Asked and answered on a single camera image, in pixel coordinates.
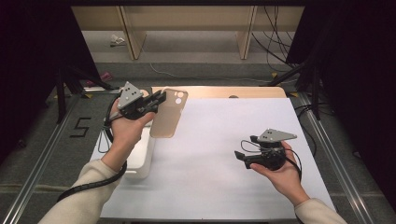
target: white table surface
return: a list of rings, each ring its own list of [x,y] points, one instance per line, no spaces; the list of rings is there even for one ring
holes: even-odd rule
[[[303,186],[334,209],[291,102],[277,99],[189,99],[175,135],[156,139],[149,176],[123,178],[101,217],[164,221],[295,219],[271,182],[235,158],[241,140],[272,128],[302,160]],[[102,138],[101,147],[107,147]],[[95,149],[92,160],[101,158]]]

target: person's right hand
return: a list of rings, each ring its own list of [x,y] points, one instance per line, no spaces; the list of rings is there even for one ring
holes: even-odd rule
[[[119,100],[114,102],[110,114],[120,112],[117,108]],[[153,112],[149,112],[136,120],[118,118],[111,121],[114,140],[110,150],[103,156],[102,162],[118,172],[134,149],[134,145],[140,140],[143,128],[154,119],[154,115]]]
[[[291,146],[286,142],[282,142],[285,149],[291,149]],[[293,153],[286,150],[286,156],[295,162]],[[285,195],[294,206],[305,202],[309,196],[301,186],[300,178],[296,168],[288,161],[278,170],[271,171],[266,167],[257,163],[250,164],[250,168],[257,173],[266,176],[274,185],[279,193]]]

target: forearm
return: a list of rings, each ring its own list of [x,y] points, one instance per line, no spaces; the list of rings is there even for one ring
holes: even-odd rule
[[[100,160],[91,161],[81,170],[73,187],[108,179],[115,174],[116,172]],[[103,205],[119,183],[120,181],[116,181],[100,188],[87,189],[61,200],[48,211],[40,223],[96,223]]]
[[[304,224],[346,224],[346,222],[336,212],[319,199],[310,199],[297,205],[295,207],[295,213]]]

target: wire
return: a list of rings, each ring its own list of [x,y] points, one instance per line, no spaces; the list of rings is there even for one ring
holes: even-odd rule
[[[271,50],[269,50],[268,48],[266,48],[266,47],[256,38],[256,36],[255,36],[253,33],[252,33],[251,35],[252,35],[253,38],[256,40],[256,42],[260,45],[260,47],[262,47],[262,48],[267,52],[267,54],[268,54],[268,53],[271,54],[272,56],[274,56],[275,58],[277,58],[278,60],[280,60],[282,63],[288,65],[288,66],[291,67],[291,68],[293,68],[292,65],[286,63],[285,60],[279,58],[279,57],[276,56]]]
[[[315,141],[315,138],[311,135],[311,133],[305,128],[305,126],[301,123],[301,116],[303,115],[303,113],[309,111],[312,109],[313,105],[300,105],[294,108],[294,110],[298,110],[300,108],[303,108],[302,111],[300,111],[300,113],[297,116],[298,121],[300,122],[301,127],[303,128],[304,132],[309,136],[309,138],[312,140],[312,143],[314,144],[314,150],[312,152],[313,157],[315,157],[317,155],[317,151],[318,151],[318,145],[317,142]]]
[[[249,143],[249,144],[251,144],[251,145],[253,145],[253,146],[259,148],[260,150],[259,150],[259,151],[246,150],[246,149],[243,147],[243,143]],[[244,151],[246,151],[246,152],[252,152],[252,153],[263,153],[263,152],[265,152],[265,151],[266,151],[266,152],[273,151],[272,149],[269,149],[269,148],[264,148],[264,147],[261,147],[261,146],[257,146],[256,144],[254,144],[254,143],[252,143],[252,142],[250,142],[250,141],[247,141],[247,140],[242,140],[242,141],[241,141],[241,148],[242,148]],[[287,150],[287,151],[291,151],[291,152],[297,157],[297,160],[298,160],[300,166],[298,166],[298,165],[296,164],[296,162],[294,162],[293,160],[289,159],[289,158],[288,158],[286,155],[284,155],[284,154],[281,154],[281,153],[274,153],[274,155],[281,156],[281,157],[284,158],[286,161],[290,162],[291,165],[293,165],[294,168],[297,170],[298,176],[299,176],[300,181],[301,181],[301,179],[302,179],[302,177],[303,177],[303,165],[302,165],[302,163],[301,163],[300,157],[298,156],[298,154],[297,154],[294,150],[288,149],[288,148],[284,148],[284,149]]]
[[[284,64],[287,64],[287,65],[290,66],[291,68],[294,68],[294,65],[291,65],[291,64],[289,64],[289,63],[286,62],[286,58],[287,58],[287,57],[286,57],[284,51],[286,51],[286,53],[289,54],[289,53],[288,53],[288,50],[286,49],[286,46],[288,46],[288,45],[286,45],[286,44],[283,43],[282,39],[280,38],[280,36],[279,36],[279,34],[278,34],[278,32],[277,32],[277,16],[278,16],[278,12],[279,12],[279,7],[274,7],[274,11],[275,11],[275,23],[273,23],[271,17],[269,16],[266,7],[264,7],[264,11],[265,11],[265,14],[266,14],[266,16],[267,16],[267,18],[268,18],[268,20],[269,20],[269,22],[271,23],[271,26],[272,26],[272,28],[273,28],[273,32],[272,32],[272,34],[271,34],[271,37],[268,36],[265,32],[263,32],[263,33],[265,34],[265,36],[267,36],[267,37],[269,38],[269,40],[270,40],[269,43],[268,43],[268,47],[267,47],[267,59],[266,59],[266,61],[267,61],[268,65],[269,65],[273,70],[275,70],[275,71],[277,71],[277,72],[287,72],[287,71],[281,71],[281,70],[275,69],[275,68],[269,63],[269,61],[268,61],[268,53],[270,52],[270,51],[269,51],[269,48],[270,48],[270,46],[271,46],[271,43],[274,41],[275,43],[277,43],[277,44],[279,45],[279,49],[280,49],[280,51],[282,52],[282,55],[283,55],[283,57],[285,58],[285,60],[280,60],[278,57],[276,57],[276,58],[279,59],[279,60],[280,60],[281,62],[283,62]]]
[[[177,78],[195,78],[195,79],[203,79],[203,80],[209,80],[209,79],[225,79],[225,80],[232,80],[232,81],[241,81],[241,80],[247,80],[247,81],[258,81],[258,82],[272,82],[272,81],[265,81],[265,80],[259,80],[259,79],[253,79],[253,78],[227,78],[227,77],[183,77],[183,76],[176,76],[173,75],[171,73],[167,73],[167,72],[161,72],[158,71],[157,69],[154,68],[154,66],[152,65],[152,63],[149,64],[151,66],[151,69],[158,73],[158,74],[164,74],[164,75],[168,75],[170,77],[177,77]]]
[[[111,101],[111,104],[108,106],[107,112],[106,112],[106,117],[105,117],[105,124],[104,124],[104,128],[102,129],[102,132],[105,132],[107,135],[108,140],[110,140],[111,142],[113,142],[113,135],[110,131],[110,124],[111,124],[111,120],[109,119],[110,117],[110,112],[111,112],[111,108],[114,105],[114,102],[120,97],[120,94],[117,94],[117,96],[114,98],[113,101]],[[71,189],[68,189],[66,191],[64,191],[59,197],[58,197],[58,201],[60,202],[61,200],[63,200],[64,198],[69,197],[70,195],[73,195],[75,193],[84,191],[84,190],[88,190],[88,189],[96,189],[96,188],[100,188],[102,186],[105,185],[109,185],[115,181],[117,181],[118,179],[120,179],[126,172],[126,169],[128,167],[127,161],[125,161],[125,163],[122,165],[121,170],[116,174],[111,176],[108,179],[105,180],[101,180],[101,181],[96,181],[96,182],[92,182],[92,183],[88,183],[88,184],[83,184],[83,185],[79,185],[79,186],[75,186]]]
[[[289,36],[290,40],[293,41],[293,38],[291,38],[289,32],[286,32],[286,34]]]
[[[245,148],[243,147],[243,143],[249,143],[249,144],[251,144],[251,145],[253,145],[253,146],[259,148],[260,150],[258,150],[258,151],[250,151],[250,150],[247,150],[247,149],[245,149]],[[269,148],[257,146],[256,144],[254,144],[254,143],[252,143],[252,142],[249,142],[249,141],[247,141],[247,140],[242,140],[242,141],[241,141],[241,148],[242,148],[242,150],[244,150],[244,151],[246,151],[246,152],[252,152],[252,153],[257,153],[257,152],[261,153],[261,152],[264,152],[264,151],[271,151],[271,149],[269,149]]]
[[[102,130],[100,131],[100,134],[99,134],[99,145],[98,145],[98,152],[99,152],[99,153],[107,153],[108,150],[110,149],[110,143],[108,142],[108,138],[107,138],[107,136],[106,136],[105,129],[106,129],[106,127],[104,126],[104,127],[102,128]],[[106,143],[107,143],[107,150],[106,150],[106,151],[101,151],[101,150],[100,150],[100,146],[101,146],[100,143],[102,142],[102,135],[104,135],[104,136],[105,136],[105,139],[106,139]]]
[[[262,32],[268,39],[271,39],[271,36],[268,36],[265,32]],[[273,42],[275,42],[275,43],[277,43],[277,44],[281,44],[281,45],[283,45],[283,46],[286,46],[286,47],[290,47],[290,45],[287,45],[287,44],[284,44],[284,43],[280,43],[280,42],[278,42],[278,41],[276,41],[276,40],[274,40],[274,39],[272,39],[272,41]]]
[[[143,46],[140,46],[140,48],[142,49],[142,52],[146,52],[145,49],[143,48]],[[257,82],[263,82],[263,83],[270,83],[270,82],[273,81],[273,80],[268,80],[268,81],[267,81],[267,80],[260,80],[260,79],[254,79],[254,78],[183,77],[183,76],[177,76],[177,75],[174,75],[174,74],[171,74],[171,73],[168,73],[168,72],[158,71],[157,69],[154,68],[154,66],[153,66],[152,63],[149,63],[149,65],[150,65],[151,69],[152,69],[155,73],[162,74],[162,75],[167,75],[167,76],[169,76],[169,77],[176,77],[176,78],[195,78],[195,79],[201,79],[201,80],[220,79],[220,80],[231,80],[231,81],[257,81]],[[268,63],[268,65],[269,65],[273,70],[275,70],[275,71],[277,71],[277,72],[287,72],[287,71],[280,71],[280,70],[277,70],[277,69],[273,68],[273,67],[271,66],[271,64],[269,64],[269,63]],[[291,80],[291,81],[288,81],[288,82],[282,82],[282,83],[290,83],[290,82],[293,82],[293,81],[296,81],[296,80],[297,80],[297,79],[294,79],[294,80]]]

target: white box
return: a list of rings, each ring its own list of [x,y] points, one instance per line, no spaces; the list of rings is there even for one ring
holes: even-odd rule
[[[128,168],[124,177],[126,178],[146,178],[149,175],[152,152],[155,146],[155,139],[149,135],[150,127],[145,127],[142,138],[134,146],[131,155],[128,157]]]

